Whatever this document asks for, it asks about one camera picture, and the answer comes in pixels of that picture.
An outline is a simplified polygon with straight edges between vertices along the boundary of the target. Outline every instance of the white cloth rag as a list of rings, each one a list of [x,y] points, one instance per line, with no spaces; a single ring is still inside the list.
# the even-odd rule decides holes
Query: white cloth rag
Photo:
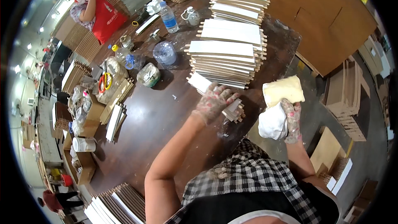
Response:
[[[147,4],[147,12],[149,15],[154,15],[155,13],[158,13],[160,11],[160,3],[163,2],[163,0],[152,0]]]
[[[286,137],[287,120],[281,102],[276,106],[267,108],[265,112],[259,115],[258,134],[263,138],[275,140]]]

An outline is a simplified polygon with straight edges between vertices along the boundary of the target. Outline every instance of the water bottle label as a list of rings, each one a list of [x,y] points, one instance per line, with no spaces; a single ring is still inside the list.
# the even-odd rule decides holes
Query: water bottle label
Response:
[[[164,25],[166,26],[166,28],[171,28],[174,27],[177,24],[176,18],[174,17],[173,19],[170,20],[163,20]]]

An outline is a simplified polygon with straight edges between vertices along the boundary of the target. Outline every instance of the red apron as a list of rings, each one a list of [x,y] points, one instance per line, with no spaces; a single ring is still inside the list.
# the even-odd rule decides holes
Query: red apron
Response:
[[[111,35],[127,21],[127,17],[118,12],[106,0],[96,0],[96,21],[93,25],[93,34],[102,45]]]

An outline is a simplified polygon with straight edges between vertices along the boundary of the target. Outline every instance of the sanding sponge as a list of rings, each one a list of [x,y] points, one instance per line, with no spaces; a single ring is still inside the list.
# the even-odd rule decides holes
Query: sanding sponge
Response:
[[[300,79],[296,75],[264,83],[263,94],[267,107],[276,106],[282,98],[286,98],[290,103],[305,101]]]

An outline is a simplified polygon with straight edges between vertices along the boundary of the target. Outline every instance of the blue bottle cap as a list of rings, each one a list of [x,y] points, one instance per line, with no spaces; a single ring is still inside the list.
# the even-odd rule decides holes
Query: blue bottle cap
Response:
[[[132,63],[134,61],[134,55],[128,54],[126,56],[126,61]]]

